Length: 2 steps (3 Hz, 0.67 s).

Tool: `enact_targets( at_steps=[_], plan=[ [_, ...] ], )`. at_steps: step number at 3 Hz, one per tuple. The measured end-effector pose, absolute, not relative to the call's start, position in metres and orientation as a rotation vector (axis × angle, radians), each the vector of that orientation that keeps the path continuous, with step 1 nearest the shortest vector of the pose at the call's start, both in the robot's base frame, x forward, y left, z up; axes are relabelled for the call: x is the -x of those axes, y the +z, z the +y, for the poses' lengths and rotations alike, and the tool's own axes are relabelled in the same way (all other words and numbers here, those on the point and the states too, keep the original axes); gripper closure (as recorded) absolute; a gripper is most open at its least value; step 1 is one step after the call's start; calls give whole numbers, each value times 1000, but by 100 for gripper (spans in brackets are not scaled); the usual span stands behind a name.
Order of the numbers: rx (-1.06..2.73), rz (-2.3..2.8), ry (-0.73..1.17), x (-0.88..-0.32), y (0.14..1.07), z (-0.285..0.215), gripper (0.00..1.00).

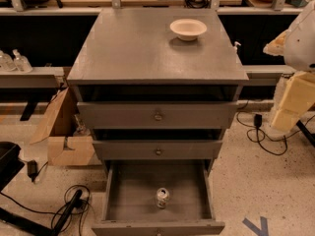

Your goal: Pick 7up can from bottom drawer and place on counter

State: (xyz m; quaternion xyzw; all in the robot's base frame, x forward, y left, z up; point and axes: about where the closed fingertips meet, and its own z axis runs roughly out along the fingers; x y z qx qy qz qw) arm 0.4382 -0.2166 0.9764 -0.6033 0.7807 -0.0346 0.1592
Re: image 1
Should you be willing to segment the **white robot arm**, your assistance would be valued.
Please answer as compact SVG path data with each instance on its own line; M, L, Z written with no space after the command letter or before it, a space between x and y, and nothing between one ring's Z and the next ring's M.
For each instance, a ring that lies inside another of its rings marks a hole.
M282 56L295 70L287 81L278 82L269 118L273 132L287 134L315 103L315 1L306 5L288 29L266 44L263 52Z

